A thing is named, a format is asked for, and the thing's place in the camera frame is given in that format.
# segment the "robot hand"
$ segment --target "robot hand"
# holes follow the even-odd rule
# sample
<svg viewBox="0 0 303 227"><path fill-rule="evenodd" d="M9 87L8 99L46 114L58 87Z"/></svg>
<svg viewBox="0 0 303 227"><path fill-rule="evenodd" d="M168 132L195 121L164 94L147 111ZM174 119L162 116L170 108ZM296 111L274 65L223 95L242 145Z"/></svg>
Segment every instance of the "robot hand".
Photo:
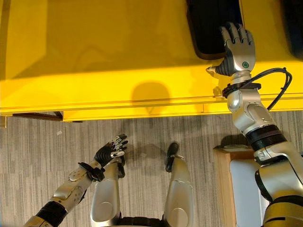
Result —
<svg viewBox="0 0 303 227"><path fill-rule="evenodd" d="M62 184L49 202L32 216L24 227L57 227L64 217L84 198L85 192L93 181L102 181L104 166L113 158L123 156L127 136L121 134L108 142L95 154L89 163L79 163L79 168L72 171L67 181Z"/></svg>
<svg viewBox="0 0 303 227"><path fill-rule="evenodd" d="M128 141L125 140L126 138L127 136L124 134L116 136L113 140L98 150L94 159L104 167L113 158L123 156L124 150L126 149L125 145L128 143Z"/></svg>
<svg viewBox="0 0 303 227"><path fill-rule="evenodd" d="M219 66L209 67L207 71L231 76L241 71L251 72L254 68L256 60L252 35L242 25L236 26L229 22L227 27L220 27L226 56Z"/></svg>

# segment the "yellow surface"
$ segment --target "yellow surface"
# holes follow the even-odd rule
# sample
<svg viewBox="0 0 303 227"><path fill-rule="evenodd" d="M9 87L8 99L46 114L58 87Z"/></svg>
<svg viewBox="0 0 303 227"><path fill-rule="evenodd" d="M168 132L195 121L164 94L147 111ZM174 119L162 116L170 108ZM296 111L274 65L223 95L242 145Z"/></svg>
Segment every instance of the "yellow surface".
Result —
<svg viewBox="0 0 303 227"><path fill-rule="evenodd" d="M185 0L10 3L0 27L2 115L64 110L70 121L227 112L221 94L230 78L206 73L220 60L196 57ZM256 43L253 75L287 67L293 82L277 110L303 109L303 62L288 50L279 1L241 4ZM284 80L260 79L262 100L270 103Z"/></svg>

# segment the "black cable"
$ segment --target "black cable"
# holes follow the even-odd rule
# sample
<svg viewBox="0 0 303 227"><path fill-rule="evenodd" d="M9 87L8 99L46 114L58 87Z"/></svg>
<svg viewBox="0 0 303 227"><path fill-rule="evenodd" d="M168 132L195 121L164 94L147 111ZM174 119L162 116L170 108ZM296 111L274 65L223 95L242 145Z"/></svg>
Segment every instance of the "black cable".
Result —
<svg viewBox="0 0 303 227"><path fill-rule="evenodd" d="M277 103L277 101L279 101L279 99L282 97L282 95L284 94L284 92L287 90L287 88L289 87L290 83L292 82L293 76L286 70L286 68L272 68L269 70L265 70L261 73L259 73L258 75L256 75L255 77L247 80L245 82L244 85L242 85L239 89L247 86L248 84L252 83L253 81L260 79L268 74L274 73L274 72L282 72L285 73L286 79L285 79L285 84L284 86L281 88L281 92L277 95L277 97L272 101L272 103L267 107L268 110L270 110L271 108L273 108L273 106Z"/></svg>

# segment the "gray carpet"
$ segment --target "gray carpet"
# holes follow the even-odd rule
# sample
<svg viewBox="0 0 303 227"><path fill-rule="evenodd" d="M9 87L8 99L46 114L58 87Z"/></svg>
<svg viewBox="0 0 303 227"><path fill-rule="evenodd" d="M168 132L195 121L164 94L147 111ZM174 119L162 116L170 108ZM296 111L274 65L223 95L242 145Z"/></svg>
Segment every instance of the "gray carpet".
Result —
<svg viewBox="0 0 303 227"><path fill-rule="evenodd" d="M303 112L273 113L280 129L303 149ZM243 143L231 115L107 120L83 123L9 118L0 130L0 214L4 227L21 226L48 201L77 162L119 133L129 137L126 177L120 181L124 216L161 218L170 175L165 151L180 143L194 184L197 227L218 227L213 147ZM94 187L63 221L62 227L89 227Z"/></svg>

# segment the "silver robot leg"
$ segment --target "silver robot leg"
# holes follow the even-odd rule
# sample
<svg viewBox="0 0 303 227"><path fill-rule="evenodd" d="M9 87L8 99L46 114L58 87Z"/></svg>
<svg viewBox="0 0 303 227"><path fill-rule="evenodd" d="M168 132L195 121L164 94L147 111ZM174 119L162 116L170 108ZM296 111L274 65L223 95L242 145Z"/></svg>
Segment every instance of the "silver robot leg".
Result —
<svg viewBox="0 0 303 227"><path fill-rule="evenodd" d="M104 180L96 185L90 211L92 227L115 226L120 218L118 163L105 167Z"/></svg>
<svg viewBox="0 0 303 227"><path fill-rule="evenodd" d="M194 226L193 186L182 157L175 157L171 173L163 215L165 226L192 227Z"/></svg>

